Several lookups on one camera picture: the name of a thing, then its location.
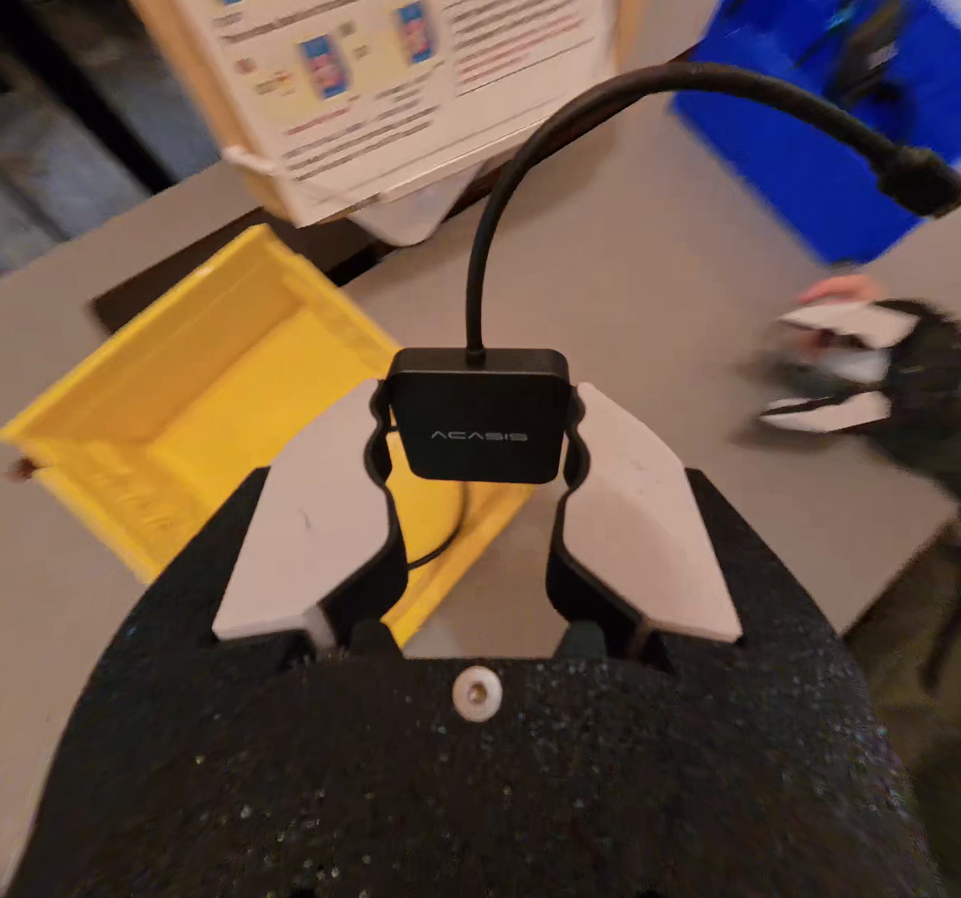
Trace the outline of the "grey desk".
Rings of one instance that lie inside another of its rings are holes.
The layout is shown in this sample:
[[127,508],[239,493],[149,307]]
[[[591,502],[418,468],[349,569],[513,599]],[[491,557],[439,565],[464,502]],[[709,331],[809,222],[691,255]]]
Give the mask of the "grey desk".
[[[682,52],[715,0],[648,0],[633,64]],[[254,204],[216,164],[1,280],[1,422],[101,343],[88,302]],[[479,205],[348,284],[404,344],[463,341]],[[873,265],[891,295],[959,313],[959,214]],[[703,469],[848,631],[951,514],[931,484],[849,437],[754,438],[771,393],[743,371],[758,338],[819,276],[806,252],[648,98],[540,164],[486,270],[489,343],[561,350]],[[540,656],[561,623],[543,592],[548,486],[406,645],[410,656]],[[37,481],[1,472],[1,796],[42,784],[87,677],[142,586]]]

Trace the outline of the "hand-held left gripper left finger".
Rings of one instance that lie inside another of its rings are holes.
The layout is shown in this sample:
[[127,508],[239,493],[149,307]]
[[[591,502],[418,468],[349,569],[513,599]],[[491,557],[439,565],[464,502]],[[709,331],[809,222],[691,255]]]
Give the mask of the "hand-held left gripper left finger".
[[316,648],[346,648],[357,625],[401,599],[389,420],[383,381],[367,378],[273,459],[212,622],[216,639],[300,632]]

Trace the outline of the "person's right hand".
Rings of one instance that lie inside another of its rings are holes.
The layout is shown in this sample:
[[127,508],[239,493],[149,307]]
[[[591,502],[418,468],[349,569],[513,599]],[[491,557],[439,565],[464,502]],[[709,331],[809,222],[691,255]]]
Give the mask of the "person's right hand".
[[883,298],[883,286],[870,276],[842,274],[816,281],[797,298],[797,304],[876,302]]

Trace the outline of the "black square adapter with cable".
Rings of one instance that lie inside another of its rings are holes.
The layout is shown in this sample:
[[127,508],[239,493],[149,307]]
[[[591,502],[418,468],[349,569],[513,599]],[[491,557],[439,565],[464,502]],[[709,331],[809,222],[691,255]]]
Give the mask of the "black square adapter with cable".
[[579,120],[604,123],[657,94],[698,91],[786,113],[855,150],[883,195],[921,217],[959,207],[959,174],[931,149],[897,144],[851,113],[773,76],[734,65],[667,62],[636,68],[564,104],[500,171],[472,244],[466,280],[466,346],[403,349],[385,393],[412,471],[449,481],[546,483],[573,437],[566,358],[551,349],[486,349],[482,299],[486,258],[510,196],[549,144]]

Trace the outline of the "white folded paper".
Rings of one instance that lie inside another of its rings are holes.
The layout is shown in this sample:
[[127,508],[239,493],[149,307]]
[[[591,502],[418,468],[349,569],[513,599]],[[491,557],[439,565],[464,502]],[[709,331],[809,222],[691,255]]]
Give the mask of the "white folded paper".
[[379,196],[375,202],[355,208],[348,219],[372,237],[392,246],[425,241],[483,167],[485,164],[475,164],[416,189],[406,186],[404,193],[389,199]]

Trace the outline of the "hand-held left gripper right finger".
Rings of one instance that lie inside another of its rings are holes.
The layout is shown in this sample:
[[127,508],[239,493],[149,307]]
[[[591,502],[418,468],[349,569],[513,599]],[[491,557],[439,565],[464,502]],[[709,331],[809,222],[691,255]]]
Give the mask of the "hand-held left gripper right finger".
[[743,629],[685,463],[589,383],[573,387],[546,596],[558,653],[631,659],[666,632],[734,644]]

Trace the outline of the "blue plastic bin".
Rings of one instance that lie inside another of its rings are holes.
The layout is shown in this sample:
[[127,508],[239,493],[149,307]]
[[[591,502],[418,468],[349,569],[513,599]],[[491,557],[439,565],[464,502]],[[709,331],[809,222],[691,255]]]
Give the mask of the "blue plastic bin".
[[[959,17],[946,0],[719,0],[692,59],[780,77],[959,164]],[[791,116],[704,92],[673,107],[822,264],[871,262],[921,222],[857,153]]]

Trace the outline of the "yellow plastic bin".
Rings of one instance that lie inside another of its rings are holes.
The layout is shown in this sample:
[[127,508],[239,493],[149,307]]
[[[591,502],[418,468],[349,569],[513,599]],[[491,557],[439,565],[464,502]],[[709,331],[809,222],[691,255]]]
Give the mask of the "yellow plastic bin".
[[42,484],[142,581],[240,483],[397,344],[266,226],[254,226],[1,428]]

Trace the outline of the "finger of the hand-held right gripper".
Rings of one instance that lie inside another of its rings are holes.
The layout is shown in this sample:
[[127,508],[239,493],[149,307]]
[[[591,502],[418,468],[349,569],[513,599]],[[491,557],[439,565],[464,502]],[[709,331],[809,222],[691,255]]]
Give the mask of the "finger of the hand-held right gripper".
[[879,390],[828,395],[822,398],[785,398],[773,401],[760,422],[794,432],[836,434],[889,419],[892,404]]
[[830,301],[798,307],[777,320],[794,328],[854,338],[867,349],[889,349],[916,328],[919,316],[874,302]]

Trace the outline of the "person's olive green clothing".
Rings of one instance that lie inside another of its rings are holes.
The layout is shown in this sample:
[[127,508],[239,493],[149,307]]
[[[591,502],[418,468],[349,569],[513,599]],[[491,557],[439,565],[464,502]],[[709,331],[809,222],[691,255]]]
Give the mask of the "person's olive green clothing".
[[912,787],[945,896],[959,895],[959,525],[846,632]]

